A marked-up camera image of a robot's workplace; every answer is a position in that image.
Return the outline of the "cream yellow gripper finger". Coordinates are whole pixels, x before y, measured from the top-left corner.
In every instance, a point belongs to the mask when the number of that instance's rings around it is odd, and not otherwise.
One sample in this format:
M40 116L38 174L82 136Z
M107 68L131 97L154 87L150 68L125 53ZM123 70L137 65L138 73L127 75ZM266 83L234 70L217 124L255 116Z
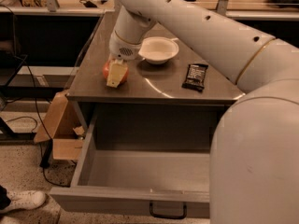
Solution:
M128 64L125 60L110 60L108 62L107 85L117 88L128 76Z

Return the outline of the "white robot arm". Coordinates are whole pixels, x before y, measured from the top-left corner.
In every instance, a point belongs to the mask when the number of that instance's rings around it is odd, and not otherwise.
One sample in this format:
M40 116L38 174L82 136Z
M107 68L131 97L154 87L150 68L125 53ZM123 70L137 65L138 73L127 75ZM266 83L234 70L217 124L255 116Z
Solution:
M299 224L299 50L183 0L119 1L115 58L159 22L244 93L214 133L210 223Z

